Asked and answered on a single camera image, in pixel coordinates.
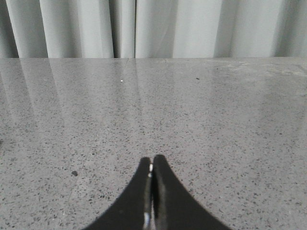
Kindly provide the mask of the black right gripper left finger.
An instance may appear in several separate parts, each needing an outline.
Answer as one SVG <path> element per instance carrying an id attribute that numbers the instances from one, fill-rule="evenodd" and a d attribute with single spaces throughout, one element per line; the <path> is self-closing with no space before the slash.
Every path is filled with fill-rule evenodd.
<path id="1" fill-rule="evenodd" d="M 149 230 L 151 224 L 151 160 L 141 158 L 127 187 L 86 230 Z"/>

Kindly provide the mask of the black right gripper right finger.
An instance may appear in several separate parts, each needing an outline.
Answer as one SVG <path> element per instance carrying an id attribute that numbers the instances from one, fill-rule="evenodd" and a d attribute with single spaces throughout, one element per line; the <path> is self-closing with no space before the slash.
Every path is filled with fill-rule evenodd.
<path id="1" fill-rule="evenodd" d="M 157 230 L 228 230 L 175 176 L 164 155 L 153 160 L 153 207 Z"/>

